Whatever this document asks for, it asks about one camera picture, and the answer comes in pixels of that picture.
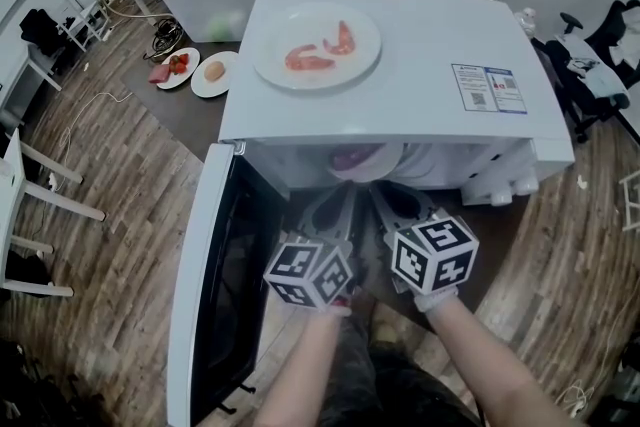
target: water bottle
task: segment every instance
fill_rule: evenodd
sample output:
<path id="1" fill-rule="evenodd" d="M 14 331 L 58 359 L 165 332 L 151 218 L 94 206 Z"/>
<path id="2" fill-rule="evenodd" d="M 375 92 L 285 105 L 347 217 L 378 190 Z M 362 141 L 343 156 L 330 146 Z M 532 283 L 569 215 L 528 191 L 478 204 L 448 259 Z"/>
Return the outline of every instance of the water bottle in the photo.
<path id="1" fill-rule="evenodd" d="M 514 13 L 514 16 L 527 37 L 532 39 L 536 35 L 535 9 L 525 7 L 522 11 Z"/>

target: dark table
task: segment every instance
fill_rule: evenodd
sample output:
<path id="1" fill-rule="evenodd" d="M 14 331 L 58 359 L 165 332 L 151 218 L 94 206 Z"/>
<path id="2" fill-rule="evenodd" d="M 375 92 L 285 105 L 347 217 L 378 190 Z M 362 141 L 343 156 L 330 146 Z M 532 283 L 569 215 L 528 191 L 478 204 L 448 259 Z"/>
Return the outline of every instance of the dark table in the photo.
<path id="1" fill-rule="evenodd" d="M 238 51 L 239 43 L 192 43 L 204 60 L 212 54 L 226 50 Z M 204 162 L 209 146 L 218 141 L 226 95 L 203 99 L 190 88 L 190 82 L 172 90 L 161 90 L 147 82 L 153 64 L 142 56 L 122 75 L 124 85 L 151 111 L 171 134 Z M 476 263 L 468 282 L 460 287 L 460 298 L 474 311 L 487 293 L 506 258 L 520 221 L 527 198 L 514 199 L 512 205 L 463 207 L 458 191 L 435 192 L 432 199 L 451 215 L 460 215 L 480 240 Z M 370 212 L 365 223 L 365 236 L 361 254 L 368 272 L 364 288 L 374 297 L 414 322 L 428 327 L 426 318 L 413 305 L 408 293 L 398 295 L 391 283 L 390 251 L 380 244 L 376 223 Z"/>

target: table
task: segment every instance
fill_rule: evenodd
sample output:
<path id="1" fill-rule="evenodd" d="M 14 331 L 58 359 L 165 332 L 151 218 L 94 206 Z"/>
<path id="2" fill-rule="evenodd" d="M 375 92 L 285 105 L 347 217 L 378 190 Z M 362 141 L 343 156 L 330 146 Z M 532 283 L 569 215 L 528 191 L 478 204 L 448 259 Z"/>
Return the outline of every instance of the table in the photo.
<path id="1" fill-rule="evenodd" d="M 9 246 L 11 244 L 34 251 L 53 253 L 53 246 L 50 244 L 44 244 L 13 235 L 16 216 L 22 199 L 25 194 L 28 194 L 60 208 L 64 208 L 65 210 L 96 219 L 97 221 L 104 221 L 106 214 L 27 181 L 22 165 L 22 154 L 25 154 L 72 182 L 82 183 L 83 181 L 79 173 L 67 169 L 30 146 L 21 143 L 18 130 L 13 133 L 3 160 L 11 165 L 14 176 L 13 179 L 0 176 L 0 288 L 14 290 L 16 292 L 71 297 L 73 295 L 73 289 L 70 287 L 41 285 L 5 278 L 7 255 L 9 254 Z"/>
<path id="2" fill-rule="evenodd" d="M 32 46 L 29 43 L 25 43 L 23 45 L 23 51 L 17 59 L 16 66 L 9 72 L 8 77 L 6 77 L 5 81 L 2 83 L 2 88 L 0 89 L 0 120 L 2 118 L 8 120 L 8 122 L 14 127 L 22 124 L 22 121 L 8 111 L 6 109 L 6 105 L 11 97 L 13 89 L 28 67 L 33 68 L 36 73 L 40 75 L 43 80 L 47 81 L 47 83 L 49 83 L 55 90 L 62 91 L 60 84 L 53 80 L 47 71 L 33 59 Z"/>
<path id="3" fill-rule="evenodd" d="M 188 42 L 185 46 L 194 46 L 201 52 L 202 59 L 205 59 L 219 51 L 237 51 L 240 45 Z M 210 100 L 198 98 L 191 91 L 189 81 L 173 90 L 160 90 L 147 82 L 151 67 L 140 58 L 125 71 L 121 81 L 176 139 L 204 162 L 209 146 L 218 140 L 226 95 Z M 471 279 L 460 287 L 461 299 L 474 311 L 509 252 L 524 214 L 527 198 L 514 198 L 511 205 L 501 208 L 463 207 L 458 191 L 436 192 L 432 194 L 432 198 L 450 214 L 461 215 L 480 240 L 477 263 Z M 389 265 L 384 263 L 390 259 L 391 254 L 388 249 L 376 243 L 376 224 L 373 219 L 368 219 L 365 226 L 365 244 L 360 255 L 367 270 L 363 280 L 364 288 L 402 315 L 428 327 L 426 318 L 416 310 L 412 297 L 395 292 Z"/>

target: cable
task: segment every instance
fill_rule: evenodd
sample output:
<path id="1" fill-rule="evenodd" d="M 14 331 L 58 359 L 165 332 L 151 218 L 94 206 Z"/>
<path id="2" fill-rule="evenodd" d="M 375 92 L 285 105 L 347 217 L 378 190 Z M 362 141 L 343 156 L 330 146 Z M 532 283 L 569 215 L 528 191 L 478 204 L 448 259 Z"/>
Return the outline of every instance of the cable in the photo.
<path id="1" fill-rule="evenodd" d="M 133 93 L 129 93 L 127 96 L 125 96 L 122 100 L 118 100 L 115 96 L 113 96 L 111 93 L 98 93 L 96 96 L 94 96 L 91 100 L 89 100 L 89 102 L 87 102 L 87 104 L 80 109 L 80 112 L 78 113 L 78 115 L 76 116 L 76 119 L 73 120 L 73 123 L 71 123 L 70 126 L 68 126 L 67 128 L 64 129 L 64 131 L 62 132 L 62 138 L 60 139 L 60 142 L 58 143 L 58 148 L 64 148 L 65 146 L 67 147 L 67 151 L 65 153 L 64 156 L 64 167 L 67 167 L 67 159 L 69 158 L 69 150 L 71 149 L 71 133 L 73 132 L 74 127 L 76 126 L 76 123 L 78 122 L 78 119 L 80 118 L 80 116 L 82 115 L 82 113 L 85 111 L 85 109 L 87 107 L 89 107 L 89 105 L 91 105 L 93 103 L 94 100 L 96 100 L 98 97 L 100 96 L 109 96 L 111 97 L 116 103 L 122 103 L 125 100 L 128 100 L 129 97 L 132 95 Z M 54 192 L 58 192 L 62 186 L 64 185 L 64 182 L 66 181 L 66 178 L 62 179 L 62 182 L 60 182 L 60 185 L 58 185 L 58 187 L 56 188 L 56 190 Z"/>
<path id="2" fill-rule="evenodd" d="M 40 231 L 42 230 L 42 227 L 44 226 L 44 213 L 45 213 L 46 210 L 47 210 L 47 203 L 42 203 L 42 219 L 40 221 L 40 227 L 36 231 L 33 232 L 33 235 L 31 235 L 31 238 L 33 240 L 35 240 L 36 235 L 38 233 L 40 233 Z"/>
<path id="3" fill-rule="evenodd" d="M 560 396 L 556 399 L 556 404 L 558 405 L 562 400 L 562 403 L 564 404 L 564 406 L 562 407 L 563 411 L 571 410 L 571 413 L 570 413 L 571 418 L 575 418 L 578 414 L 580 414 L 582 410 L 584 410 L 587 407 L 587 405 L 589 404 L 589 400 L 591 400 L 591 397 L 593 397 L 593 394 L 595 393 L 595 391 L 602 384 L 600 382 L 600 378 L 602 377 L 602 374 L 604 372 L 604 363 L 607 360 L 607 356 L 609 355 L 609 349 L 611 348 L 611 335 L 613 335 L 616 329 L 616 325 L 618 324 L 618 321 L 622 317 L 622 313 L 629 307 L 629 305 L 631 304 L 631 301 L 634 299 L 635 293 L 638 290 L 639 284 L 640 284 L 640 279 L 636 280 L 636 284 L 633 287 L 633 292 L 631 292 L 629 299 L 627 300 L 625 305 L 622 307 L 622 309 L 618 312 L 615 320 L 613 321 L 613 326 L 611 326 L 611 330 L 609 331 L 609 335 L 607 336 L 607 344 L 604 349 L 604 356 L 602 357 L 602 362 L 600 363 L 600 370 L 598 372 L 598 377 L 596 377 L 593 386 L 585 390 L 582 388 L 582 379 L 576 379 L 571 384 L 571 386 L 569 386 L 566 390 L 564 390 L 560 394 Z M 570 399 L 567 400 L 567 395 L 569 394 L 569 392 L 573 390 L 575 390 L 576 392 L 575 400 L 570 400 Z"/>

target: white plate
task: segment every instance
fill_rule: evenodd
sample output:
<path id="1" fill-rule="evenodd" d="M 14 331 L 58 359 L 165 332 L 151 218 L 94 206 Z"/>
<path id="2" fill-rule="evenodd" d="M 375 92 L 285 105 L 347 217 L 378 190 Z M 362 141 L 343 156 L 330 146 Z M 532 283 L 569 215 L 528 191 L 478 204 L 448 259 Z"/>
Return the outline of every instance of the white plate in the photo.
<path id="1" fill-rule="evenodd" d="M 380 180 L 391 173 L 400 162 L 403 143 L 387 143 L 367 160 L 354 168 L 337 171 L 331 165 L 329 172 L 340 180 L 351 180 L 357 183 L 368 183 Z"/>
<path id="2" fill-rule="evenodd" d="M 189 54 L 189 64 L 187 64 L 187 71 L 181 73 L 180 75 L 174 75 L 173 73 L 169 75 L 169 80 L 158 84 L 160 89 L 173 89 L 174 87 L 178 87 L 185 80 L 191 77 L 191 74 L 196 71 L 198 67 L 198 63 L 200 62 L 200 52 L 198 52 L 195 48 L 181 48 L 180 50 L 176 50 L 173 54 L 167 57 L 162 64 L 169 64 L 169 60 L 171 56 L 181 55 L 181 54 Z"/>
<path id="3" fill-rule="evenodd" d="M 332 55 L 325 51 L 322 40 L 335 45 L 338 25 L 344 20 L 356 42 L 349 55 Z M 292 71 L 285 64 L 287 54 L 296 47 L 314 44 L 318 47 L 304 55 L 333 59 L 336 64 L 325 70 Z M 340 4 L 299 4 L 273 16 L 255 39 L 252 60 L 262 78 L 277 86 L 291 89 L 322 89 L 353 80 L 371 68 L 380 54 L 382 38 L 375 23 L 364 13 Z"/>
<path id="4" fill-rule="evenodd" d="M 218 52 L 200 63 L 191 77 L 191 90 L 200 98 L 213 98 L 229 91 L 229 73 L 238 58 L 237 52 Z M 204 71 L 212 62 L 220 61 L 224 65 L 224 75 L 215 82 L 204 77 Z"/>

